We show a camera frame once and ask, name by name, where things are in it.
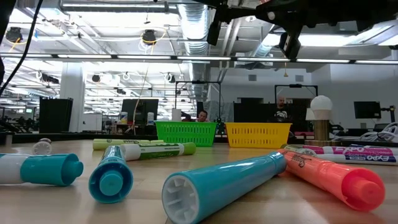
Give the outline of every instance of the lamp shade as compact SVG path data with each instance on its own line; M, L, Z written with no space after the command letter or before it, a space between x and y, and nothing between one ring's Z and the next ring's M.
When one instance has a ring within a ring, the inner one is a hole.
M315 115L311 108L307 108L307 114L305 115L305 120L306 121L314 121L315 120Z
M311 110L315 120L329 120L333 103L327 96L317 96L311 101Z

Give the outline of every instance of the pillar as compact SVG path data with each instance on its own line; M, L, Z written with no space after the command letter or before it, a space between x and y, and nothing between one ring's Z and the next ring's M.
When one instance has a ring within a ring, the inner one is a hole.
M61 76L60 98L73 99L69 131L83 131L83 113L85 109L86 75L80 62L64 62Z

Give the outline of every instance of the table surface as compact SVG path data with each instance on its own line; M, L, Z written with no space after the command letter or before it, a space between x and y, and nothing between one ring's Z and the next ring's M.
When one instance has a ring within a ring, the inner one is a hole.
M0 149L0 152L30 153L32 145L14 144L12 149ZM88 178L102 156L101 151L92 151L92 141L53 142L52 145L54 153L77 154L85 165L83 175L69 187L34 184L0 186L0 223L171 223L161 201L164 180L171 173L272 151L215 144L199 148L193 156L128 162L134 173L133 189L123 202L107 205L96 202L88 191ZM356 212L331 194L284 173L208 217L203 223L398 223L398 167L366 167L377 172L386 185L384 203L370 213Z

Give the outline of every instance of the teal marker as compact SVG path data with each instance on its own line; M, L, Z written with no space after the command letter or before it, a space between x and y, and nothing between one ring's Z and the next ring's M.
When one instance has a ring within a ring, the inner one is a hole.
M31 156L0 154L0 184L49 184L68 186L83 173L75 154Z
M122 201L132 188L132 172L119 146L106 148L98 167L90 176L91 196L101 203Z

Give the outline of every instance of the teal marker cap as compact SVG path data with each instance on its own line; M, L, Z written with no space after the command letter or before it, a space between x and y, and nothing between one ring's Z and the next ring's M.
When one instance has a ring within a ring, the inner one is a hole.
M91 174L88 189L95 200L116 203L127 196L132 183L132 172L126 163L116 156L107 157Z
M123 187L123 176L116 170L105 172L99 180L99 190L106 196L113 196Z
M68 186L83 173L75 154L30 156L21 166L21 179L33 184Z

